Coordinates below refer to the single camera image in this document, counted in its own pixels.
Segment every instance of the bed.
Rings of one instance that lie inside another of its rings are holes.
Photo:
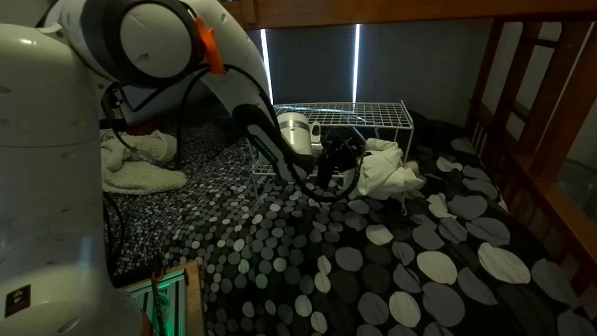
[[[449,18],[538,18],[596,15],[596,0],[230,0],[247,28],[305,28]]]
[[[316,203],[253,175],[230,127],[187,132],[180,192],[126,196],[126,274],[202,263],[208,334],[596,334],[561,265],[506,209],[467,130],[417,117],[428,183]]]
[[[597,229],[553,181],[597,95],[597,41],[590,20],[562,20],[561,39],[546,41],[538,18],[590,16],[597,1],[227,5],[247,28],[499,20],[467,127],[417,123],[413,155],[428,184],[408,201],[408,214],[394,199],[325,205],[256,181],[247,143],[223,147],[227,136],[202,127],[186,149],[195,156],[186,190],[118,199],[137,237],[120,272],[154,255],[167,265],[200,259],[208,334],[596,334]],[[484,91],[503,18],[534,20],[523,22],[505,95],[491,110]],[[555,56],[536,104],[523,108],[514,97],[534,44],[553,46]],[[525,123],[521,136],[508,130],[512,115]]]

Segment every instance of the patterned bedsheet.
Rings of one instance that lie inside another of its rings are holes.
[[[463,132],[419,125],[428,184],[406,201],[316,203],[251,177],[247,143],[187,145],[182,192],[122,197],[122,272],[202,259],[208,334],[596,334],[542,244],[508,216]]]

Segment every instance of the cable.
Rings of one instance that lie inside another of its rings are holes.
[[[262,97],[264,104],[268,106],[273,121],[279,119],[277,110],[275,110],[275,106],[271,104],[271,100],[269,100],[269,97],[268,97],[268,91],[264,89],[264,85],[262,85],[251,72],[247,72],[245,69],[241,69],[241,67],[238,67],[238,65],[232,65],[232,63],[225,63],[225,69],[234,69],[234,71],[241,72],[245,78],[249,78],[249,80],[260,89],[260,97]],[[288,162],[288,166],[290,166],[290,169],[292,169],[292,173],[294,173],[294,177],[296,177],[296,183],[299,184],[299,188],[301,188],[307,196],[314,197],[316,201],[339,201],[339,199],[342,199],[342,197],[348,197],[348,196],[355,190],[355,186],[357,186],[357,183],[359,183],[363,160],[359,162],[359,155],[355,155],[355,160],[357,160],[355,177],[353,177],[352,184],[350,184],[344,192],[340,192],[339,196],[316,194],[316,192],[311,190],[309,184],[299,177],[299,171],[296,169],[296,164]]]
[[[269,112],[269,115],[273,117],[273,121],[279,119],[277,110],[275,110],[275,106],[271,104],[268,91],[264,89],[264,85],[262,85],[251,72],[247,72],[245,69],[241,69],[241,67],[238,67],[238,65],[232,65],[232,63],[225,63],[225,69],[227,69],[227,71],[234,69],[234,71],[241,72],[247,80],[251,80],[251,82],[256,85],[256,89],[260,91],[260,99],[262,99],[262,102],[268,106],[268,112]],[[176,138],[178,138],[176,168],[182,168],[182,153],[184,153],[182,134],[184,134],[184,112],[186,112],[187,100],[189,100],[191,89],[193,89],[193,87],[197,85],[197,82],[199,82],[200,78],[204,78],[208,72],[210,72],[210,69],[202,69],[200,72],[197,72],[195,78],[189,82],[189,85],[187,85],[187,89],[186,89],[186,95],[184,95],[184,100],[182,100],[182,106],[180,106],[178,128],[176,128]],[[363,160],[359,160],[359,155],[355,155],[355,177],[353,177],[352,184],[350,184],[344,192],[340,192],[339,196],[316,194],[316,192],[311,190],[309,184],[299,177],[299,171],[296,169],[296,164],[294,164],[294,162],[288,162],[288,166],[290,166],[290,169],[292,169],[292,173],[294,173],[294,177],[296,177],[296,183],[299,184],[299,188],[301,188],[307,196],[314,197],[316,201],[339,201],[339,199],[342,199],[342,197],[348,197],[348,196],[355,190],[355,186],[357,186],[357,183],[359,183]]]
[[[156,91],[152,91],[141,104],[133,106],[128,93],[124,91],[124,87],[120,85],[118,91],[124,97],[124,100],[131,106],[133,112],[141,112],[144,106],[148,106],[154,99],[158,99],[161,93],[165,93],[171,85],[163,85]]]
[[[113,127],[115,136],[118,138],[120,143],[124,143],[130,151],[137,153],[137,147],[133,147],[126,138]]]

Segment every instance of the wire basket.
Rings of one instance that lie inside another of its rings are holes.
[[[311,123],[320,121],[322,128],[352,127],[365,132],[374,132],[376,138],[387,138],[398,141],[402,132],[409,132],[400,143],[406,160],[409,158],[415,123],[411,112],[404,100],[400,102],[290,102],[275,104],[277,113],[299,112],[309,117]],[[255,151],[253,162],[255,175],[275,175],[271,164]]]

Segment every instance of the bed rail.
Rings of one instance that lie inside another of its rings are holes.
[[[597,13],[596,0],[225,0],[247,28]]]
[[[484,104],[505,22],[495,22],[469,113],[473,143],[499,183],[510,212],[562,265],[597,326],[597,224],[555,183],[577,132],[597,97],[597,31],[592,22],[562,22],[555,54],[533,108],[521,112],[518,93],[540,44],[542,22],[525,22],[499,106]],[[512,115],[523,134],[508,130]]]

